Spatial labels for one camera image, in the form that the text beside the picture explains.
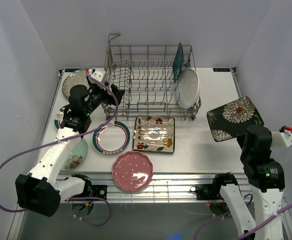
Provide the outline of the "black floral square plate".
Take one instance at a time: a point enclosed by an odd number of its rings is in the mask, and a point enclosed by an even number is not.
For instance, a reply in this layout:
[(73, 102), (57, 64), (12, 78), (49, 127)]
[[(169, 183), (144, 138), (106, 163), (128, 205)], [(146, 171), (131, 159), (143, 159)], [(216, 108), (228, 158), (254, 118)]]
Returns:
[(264, 125), (259, 111), (247, 96), (209, 110), (206, 117), (215, 142), (227, 141), (245, 134), (250, 125)]

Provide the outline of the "teal square plate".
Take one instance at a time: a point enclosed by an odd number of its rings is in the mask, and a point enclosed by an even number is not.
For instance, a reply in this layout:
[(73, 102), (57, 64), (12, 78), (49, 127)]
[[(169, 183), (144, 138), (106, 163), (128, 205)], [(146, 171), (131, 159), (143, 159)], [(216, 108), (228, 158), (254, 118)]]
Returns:
[(178, 77), (182, 71), (184, 62), (184, 49), (183, 45), (179, 43), (175, 58), (172, 64), (172, 72), (173, 72), (173, 81), (176, 83), (178, 81)]

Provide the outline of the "white oval plate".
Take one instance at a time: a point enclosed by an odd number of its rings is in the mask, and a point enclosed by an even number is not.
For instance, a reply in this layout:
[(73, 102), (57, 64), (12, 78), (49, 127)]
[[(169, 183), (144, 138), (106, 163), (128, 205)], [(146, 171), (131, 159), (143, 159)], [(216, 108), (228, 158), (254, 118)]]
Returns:
[(192, 107), (200, 98), (201, 81), (197, 72), (185, 68), (180, 73), (175, 90), (177, 103), (184, 109)]

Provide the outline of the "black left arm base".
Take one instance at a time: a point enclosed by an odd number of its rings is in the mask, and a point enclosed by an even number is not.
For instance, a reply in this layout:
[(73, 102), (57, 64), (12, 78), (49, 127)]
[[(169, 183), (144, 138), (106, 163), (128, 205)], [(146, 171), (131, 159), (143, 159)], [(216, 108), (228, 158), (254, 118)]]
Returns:
[(72, 177), (84, 180), (83, 192), (74, 195), (74, 198), (95, 197), (106, 200), (107, 199), (107, 185), (92, 184), (91, 178), (83, 174), (73, 174)]

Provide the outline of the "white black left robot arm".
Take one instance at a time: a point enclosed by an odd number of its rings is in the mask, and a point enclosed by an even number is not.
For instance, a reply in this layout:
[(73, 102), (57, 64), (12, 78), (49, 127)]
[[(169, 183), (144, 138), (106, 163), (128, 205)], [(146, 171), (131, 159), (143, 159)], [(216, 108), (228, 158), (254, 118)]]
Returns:
[(92, 184), (87, 176), (73, 174), (62, 181), (57, 177), (65, 160), (90, 127), (91, 113), (102, 103), (117, 106), (124, 94), (125, 90), (114, 84), (110, 91), (95, 83), (90, 87), (78, 84), (70, 89), (69, 104), (64, 109), (55, 144), (28, 174), (20, 174), (15, 181), (21, 208), (51, 217), (62, 201), (72, 197), (86, 200), (92, 195)]

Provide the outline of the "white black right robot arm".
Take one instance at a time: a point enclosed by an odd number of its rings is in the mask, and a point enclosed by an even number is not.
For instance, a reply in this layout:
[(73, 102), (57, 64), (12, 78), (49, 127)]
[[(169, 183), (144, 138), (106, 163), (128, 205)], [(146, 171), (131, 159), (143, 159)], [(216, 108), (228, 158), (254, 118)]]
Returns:
[(254, 203), (252, 215), (244, 202), (238, 181), (232, 173), (215, 175), (212, 194), (223, 199), (234, 220), (240, 240), (282, 240), (283, 222), (278, 211), (282, 208), (285, 176), (282, 166), (271, 158), (271, 131), (250, 125), (239, 137), (240, 160), (247, 176)]

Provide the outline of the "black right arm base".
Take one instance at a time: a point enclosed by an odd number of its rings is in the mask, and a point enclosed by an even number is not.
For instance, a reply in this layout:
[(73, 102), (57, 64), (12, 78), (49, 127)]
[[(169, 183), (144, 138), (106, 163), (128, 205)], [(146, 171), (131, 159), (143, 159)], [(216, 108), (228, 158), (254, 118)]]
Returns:
[(222, 197), (215, 192), (213, 184), (196, 184), (189, 191), (195, 194), (197, 200), (221, 200)]

